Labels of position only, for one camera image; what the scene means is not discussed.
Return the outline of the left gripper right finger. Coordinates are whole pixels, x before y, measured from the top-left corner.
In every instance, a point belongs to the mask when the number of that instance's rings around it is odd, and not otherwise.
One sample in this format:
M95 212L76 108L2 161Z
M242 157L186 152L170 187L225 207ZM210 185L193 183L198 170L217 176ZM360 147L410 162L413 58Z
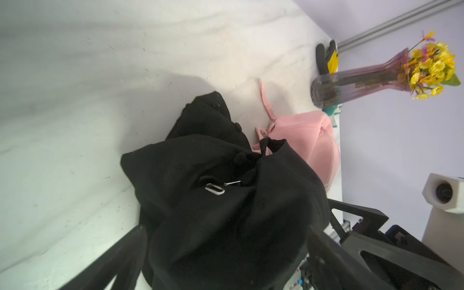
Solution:
M306 246L309 252L309 282L315 290L391 290L323 231L310 226Z

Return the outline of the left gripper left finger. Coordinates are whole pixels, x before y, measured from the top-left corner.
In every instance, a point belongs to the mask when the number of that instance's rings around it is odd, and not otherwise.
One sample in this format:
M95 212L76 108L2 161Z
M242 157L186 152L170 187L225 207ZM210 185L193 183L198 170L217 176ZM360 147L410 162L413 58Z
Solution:
M133 290L141 273L147 249L146 229L138 225L61 290Z

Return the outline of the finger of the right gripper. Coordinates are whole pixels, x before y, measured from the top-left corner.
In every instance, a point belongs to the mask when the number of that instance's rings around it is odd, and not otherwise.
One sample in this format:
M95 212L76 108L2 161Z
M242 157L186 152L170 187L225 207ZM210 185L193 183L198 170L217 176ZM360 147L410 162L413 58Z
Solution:
M377 209L329 200L331 209L360 217L345 231L335 217L331 225L341 247L394 290L461 290L464 275L398 225L380 228L388 216Z

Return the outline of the pink cap R logo front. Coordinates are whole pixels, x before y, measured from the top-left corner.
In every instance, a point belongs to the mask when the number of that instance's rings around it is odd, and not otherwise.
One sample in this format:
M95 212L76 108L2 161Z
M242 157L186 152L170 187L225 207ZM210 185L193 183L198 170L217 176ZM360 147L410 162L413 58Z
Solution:
M294 116L276 116L260 89L262 103L271 120L269 128L256 128L259 140L286 140L291 148L315 171L325 189L332 186L341 165L340 149L335 140L332 121L323 111L311 111Z

